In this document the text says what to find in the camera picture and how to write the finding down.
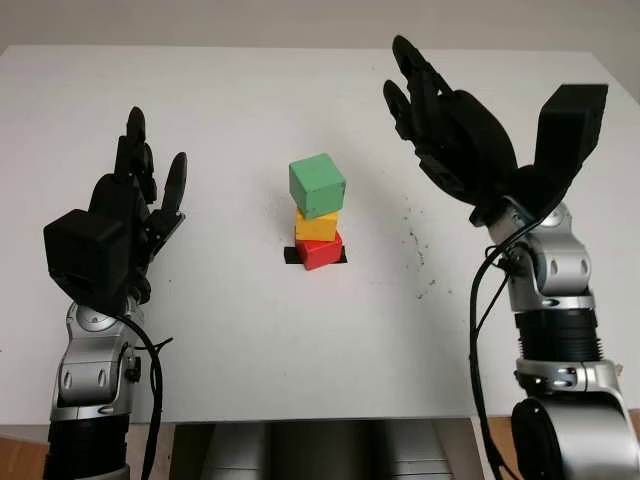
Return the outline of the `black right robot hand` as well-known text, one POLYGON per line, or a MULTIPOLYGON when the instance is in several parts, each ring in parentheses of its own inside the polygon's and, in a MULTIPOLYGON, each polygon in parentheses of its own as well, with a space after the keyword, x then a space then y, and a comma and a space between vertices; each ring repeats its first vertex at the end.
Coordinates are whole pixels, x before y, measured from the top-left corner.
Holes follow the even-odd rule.
POLYGON ((454 90, 405 37, 392 51, 407 81, 387 80, 383 95, 401 139, 413 144, 420 169, 449 196, 470 204, 470 222, 490 226, 502 215, 501 188, 517 168, 511 140, 473 95, 454 90))

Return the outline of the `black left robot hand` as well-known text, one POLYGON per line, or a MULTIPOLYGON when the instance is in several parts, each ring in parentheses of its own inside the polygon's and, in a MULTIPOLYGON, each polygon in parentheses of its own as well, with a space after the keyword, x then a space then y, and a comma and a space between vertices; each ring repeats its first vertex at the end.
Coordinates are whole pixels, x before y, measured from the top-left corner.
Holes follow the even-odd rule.
POLYGON ((149 208, 157 200, 153 154, 144 113, 134 106, 126 133, 118 139, 114 172, 97 182, 89 204, 90 213, 119 230, 115 239, 99 242, 106 248, 108 273, 105 284, 96 289, 96 310, 121 314, 130 297, 140 304, 149 301, 147 270, 185 219, 180 206, 186 179, 187 155, 180 152, 171 163, 161 206, 149 208))

